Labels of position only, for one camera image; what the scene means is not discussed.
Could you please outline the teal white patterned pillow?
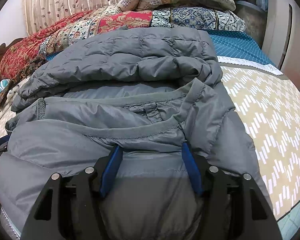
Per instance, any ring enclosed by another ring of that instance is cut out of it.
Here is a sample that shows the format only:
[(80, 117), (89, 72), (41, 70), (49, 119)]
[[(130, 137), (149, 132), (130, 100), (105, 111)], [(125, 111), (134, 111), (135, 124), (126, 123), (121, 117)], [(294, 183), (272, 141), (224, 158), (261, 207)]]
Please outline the teal white patterned pillow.
[(0, 101), (5, 102), (7, 100), (8, 95), (8, 85), (9, 85), (10, 79), (3, 79), (0, 81)]

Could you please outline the patterned beige teal bedsheet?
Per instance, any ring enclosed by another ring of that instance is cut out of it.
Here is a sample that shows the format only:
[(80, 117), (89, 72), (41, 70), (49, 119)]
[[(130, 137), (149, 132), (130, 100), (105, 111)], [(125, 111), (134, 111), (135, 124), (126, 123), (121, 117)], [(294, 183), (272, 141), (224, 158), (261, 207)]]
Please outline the patterned beige teal bedsheet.
[[(204, 206), (191, 239), (300, 239), (300, 92), (268, 66), (217, 59), (222, 84), (255, 145), (269, 199), (250, 174), (224, 170), (205, 158), (209, 187), (202, 196), (194, 193)], [(8, 147), (11, 133), (6, 132), (3, 141)], [(73, 176), (53, 173), (31, 207), (22, 232), (4, 220), (0, 204), (0, 222), (9, 237), (111, 239), (101, 213), (110, 192), (100, 197), (94, 191), (95, 164)]]

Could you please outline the grey puffer jacket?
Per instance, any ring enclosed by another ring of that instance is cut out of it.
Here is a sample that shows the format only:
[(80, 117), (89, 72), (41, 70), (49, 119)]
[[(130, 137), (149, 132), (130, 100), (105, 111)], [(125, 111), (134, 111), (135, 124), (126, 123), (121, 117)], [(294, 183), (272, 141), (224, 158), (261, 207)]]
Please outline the grey puffer jacket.
[(182, 143), (214, 166), (248, 173), (266, 199), (255, 145), (222, 84), (202, 30), (117, 29), (75, 42), (19, 89), (0, 157), (4, 220), (22, 232), (49, 177), (73, 176), (123, 148), (101, 204), (111, 239), (191, 239), (202, 200), (191, 189)]

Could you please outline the cream fleece blanket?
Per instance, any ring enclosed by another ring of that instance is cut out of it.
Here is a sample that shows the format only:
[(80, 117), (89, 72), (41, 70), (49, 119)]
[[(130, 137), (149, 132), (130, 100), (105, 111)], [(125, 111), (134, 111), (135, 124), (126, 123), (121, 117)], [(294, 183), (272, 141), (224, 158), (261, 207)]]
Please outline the cream fleece blanket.
[(22, 87), (28, 80), (30, 76), (27, 76), (24, 80), (20, 81), (16, 86), (14, 86), (8, 94), (4, 98), (4, 104), (2, 107), (0, 107), (0, 119), (3, 117), (3, 115), (10, 109), (13, 100), (15, 99), (17, 95), (17, 91), (20, 87)]

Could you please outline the red floral patchwork quilt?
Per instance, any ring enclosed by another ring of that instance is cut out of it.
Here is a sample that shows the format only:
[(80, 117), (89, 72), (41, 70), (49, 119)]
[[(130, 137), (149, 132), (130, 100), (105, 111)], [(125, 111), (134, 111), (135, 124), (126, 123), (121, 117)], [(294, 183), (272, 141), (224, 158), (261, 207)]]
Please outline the red floral patchwork quilt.
[(67, 17), (23, 38), (0, 60), (0, 112), (89, 81), (169, 82), (222, 78), (211, 30), (245, 30), (230, 11), (202, 7), (119, 12), (109, 6)]

